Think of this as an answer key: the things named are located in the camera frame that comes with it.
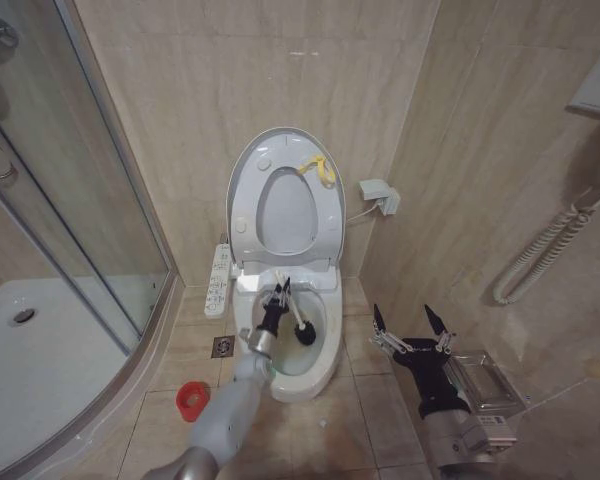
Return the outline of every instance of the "coiled cable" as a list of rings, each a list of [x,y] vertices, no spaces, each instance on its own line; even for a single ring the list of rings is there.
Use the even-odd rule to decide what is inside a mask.
[[[591,189],[584,192],[580,198],[588,194]],[[543,230],[531,245],[529,245],[515,262],[500,276],[493,287],[493,299],[500,305],[509,305],[517,302],[529,288],[544,275],[553,265],[560,254],[571,244],[573,239],[591,221],[593,214],[600,205],[600,198],[590,206],[576,207],[571,204],[568,211],[559,214],[551,224]],[[520,279],[520,281],[505,296],[507,285],[531,260],[540,255],[533,267]]]

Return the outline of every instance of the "red cap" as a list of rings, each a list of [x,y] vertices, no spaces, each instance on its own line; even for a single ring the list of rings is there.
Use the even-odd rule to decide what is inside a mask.
[[[185,383],[176,395],[176,407],[185,422],[194,422],[209,403],[209,394],[202,382]]]

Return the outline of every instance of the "tiled floor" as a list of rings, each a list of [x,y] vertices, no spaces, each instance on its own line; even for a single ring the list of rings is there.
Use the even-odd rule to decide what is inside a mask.
[[[310,402],[263,396],[239,455],[221,480],[430,480],[391,365],[373,347],[371,310],[357,279],[344,279],[344,343],[329,385]],[[170,462],[187,444],[177,388],[206,382],[211,394],[231,378],[233,359],[211,359],[213,337],[235,333],[202,313],[206,289],[188,288],[165,357],[151,387],[106,442],[66,480],[133,480]]]

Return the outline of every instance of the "robotic arm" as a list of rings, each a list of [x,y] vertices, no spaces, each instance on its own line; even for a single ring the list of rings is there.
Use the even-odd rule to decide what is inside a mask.
[[[511,447],[516,438],[504,417],[474,415],[458,396],[443,368],[456,335],[428,305],[425,311],[437,339],[401,340],[387,332],[380,310],[374,305],[375,335],[371,341],[411,371],[421,398],[418,411],[429,431],[431,455],[441,478],[494,480],[495,454]]]
[[[240,358],[233,382],[221,387],[193,424],[189,448],[168,465],[149,471],[144,480],[214,480],[242,448],[271,380],[271,357],[280,317],[289,311],[289,280],[264,302],[262,323],[245,336],[249,352]]]

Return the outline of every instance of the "floor drain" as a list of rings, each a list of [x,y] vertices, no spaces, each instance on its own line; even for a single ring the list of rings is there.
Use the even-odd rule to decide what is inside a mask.
[[[211,358],[233,357],[234,335],[226,337],[215,337],[213,339],[213,349],[211,350]]]
[[[27,308],[26,310],[22,310],[13,317],[13,321],[18,325],[22,325],[23,323],[31,320],[36,314],[36,311],[33,308]]]

